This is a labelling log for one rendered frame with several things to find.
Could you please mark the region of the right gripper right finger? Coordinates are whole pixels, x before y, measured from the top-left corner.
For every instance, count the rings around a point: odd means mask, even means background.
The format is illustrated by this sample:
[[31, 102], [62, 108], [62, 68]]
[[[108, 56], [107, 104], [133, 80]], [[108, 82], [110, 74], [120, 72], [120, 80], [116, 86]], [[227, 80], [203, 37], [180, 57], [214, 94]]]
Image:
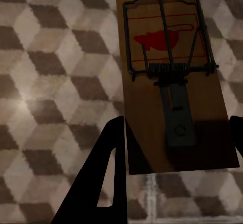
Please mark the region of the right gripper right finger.
[[243, 156], [243, 118], [238, 116], [231, 116], [229, 122], [234, 144]]

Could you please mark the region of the mousetrap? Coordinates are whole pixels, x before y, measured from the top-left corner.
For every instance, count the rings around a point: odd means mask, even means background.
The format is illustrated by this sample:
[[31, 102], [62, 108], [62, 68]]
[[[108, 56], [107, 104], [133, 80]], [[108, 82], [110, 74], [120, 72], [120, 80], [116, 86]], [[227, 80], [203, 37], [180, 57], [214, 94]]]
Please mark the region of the mousetrap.
[[129, 175], [239, 168], [200, 0], [116, 0]]

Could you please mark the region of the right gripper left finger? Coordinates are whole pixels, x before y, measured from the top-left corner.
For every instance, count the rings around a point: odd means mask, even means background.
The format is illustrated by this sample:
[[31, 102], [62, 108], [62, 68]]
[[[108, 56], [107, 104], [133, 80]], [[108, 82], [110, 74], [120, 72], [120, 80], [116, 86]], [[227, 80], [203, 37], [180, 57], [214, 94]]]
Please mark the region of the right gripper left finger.
[[[97, 207], [111, 150], [116, 148], [111, 207]], [[124, 117], [101, 132], [51, 224], [127, 224]]]

